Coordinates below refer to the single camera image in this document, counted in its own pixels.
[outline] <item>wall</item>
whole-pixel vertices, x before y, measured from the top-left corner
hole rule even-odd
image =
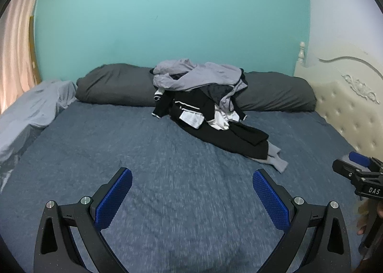
[[[374,57],[383,73],[383,14],[374,0],[310,0],[310,6],[307,66],[319,48],[346,42]]]
[[[309,12],[310,0],[38,0],[36,54],[42,79],[182,57],[292,75]]]

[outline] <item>teal wall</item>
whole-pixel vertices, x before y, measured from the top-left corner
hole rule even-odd
[[[43,79],[175,58],[292,75],[309,27],[310,0],[37,0],[35,9]]]

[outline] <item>pile of clothes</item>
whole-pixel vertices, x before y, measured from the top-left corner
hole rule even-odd
[[[182,129],[204,142],[284,171],[287,162],[278,156],[280,149],[268,141],[269,135],[240,123],[247,116],[233,96],[248,86],[242,69],[181,59],[163,61],[151,73],[158,88],[153,116],[170,115]]]

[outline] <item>blue bed sheet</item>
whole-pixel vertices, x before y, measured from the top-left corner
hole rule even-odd
[[[133,186],[102,233],[131,273],[256,272],[283,234],[253,190],[259,168],[292,196],[319,205],[337,201],[357,265],[358,198],[331,168],[352,147],[317,113],[247,112],[245,123],[268,133],[289,162],[279,174],[192,137],[169,117],[152,117],[152,110],[75,102],[28,147],[0,196],[0,234],[27,273],[45,203],[92,195],[122,166],[131,169]]]

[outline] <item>ornate floral carving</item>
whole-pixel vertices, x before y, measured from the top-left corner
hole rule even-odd
[[[342,77],[347,83],[351,85],[350,88],[353,91],[355,91],[357,95],[365,98],[366,100],[370,100],[373,103],[380,104],[375,92],[373,92],[370,87],[366,86],[365,83],[361,82],[359,79],[353,78],[351,75],[348,75],[348,74],[342,75]]]

